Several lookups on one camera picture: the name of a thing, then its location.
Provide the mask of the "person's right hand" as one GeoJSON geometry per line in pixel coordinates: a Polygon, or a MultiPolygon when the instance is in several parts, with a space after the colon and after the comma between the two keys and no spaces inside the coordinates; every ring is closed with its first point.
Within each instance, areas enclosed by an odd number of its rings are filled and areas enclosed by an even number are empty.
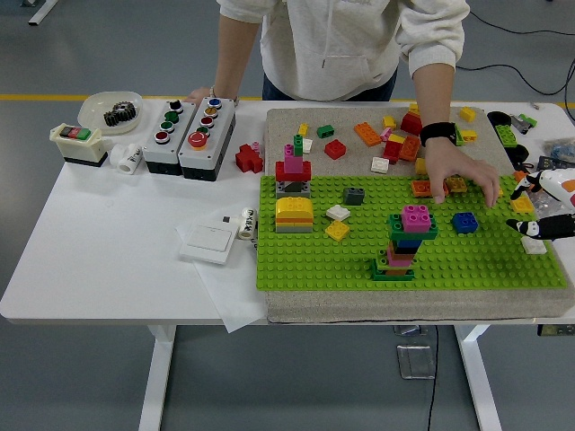
{"type": "Polygon", "coordinates": [[[193,90],[185,99],[185,102],[193,103],[196,105],[201,104],[202,100],[211,94],[211,87],[200,87],[193,90]]]}

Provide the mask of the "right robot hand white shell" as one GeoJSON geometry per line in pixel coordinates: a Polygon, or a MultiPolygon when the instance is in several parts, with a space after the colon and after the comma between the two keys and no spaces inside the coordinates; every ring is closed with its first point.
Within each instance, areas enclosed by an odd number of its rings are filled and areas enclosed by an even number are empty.
{"type": "Polygon", "coordinates": [[[517,200],[523,191],[531,188],[533,192],[543,189],[549,196],[561,202],[570,212],[564,215],[552,215],[538,221],[522,222],[508,219],[507,226],[515,231],[536,239],[556,240],[574,236],[574,169],[543,170],[528,173],[511,194],[511,200],[517,200]]]}

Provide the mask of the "person's left hand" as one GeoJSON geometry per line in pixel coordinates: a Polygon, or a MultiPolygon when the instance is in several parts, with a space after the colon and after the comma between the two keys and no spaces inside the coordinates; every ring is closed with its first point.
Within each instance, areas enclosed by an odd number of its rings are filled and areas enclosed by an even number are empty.
{"type": "Polygon", "coordinates": [[[459,175],[472,180],[482,189],[487,207],[496,205],[500,189],[498,171],[487,162],[464,154],[447,138],[431,138],[426,142],[425,164],[436,204],[440,205],[445,201],[444,180],[459,175]]]}

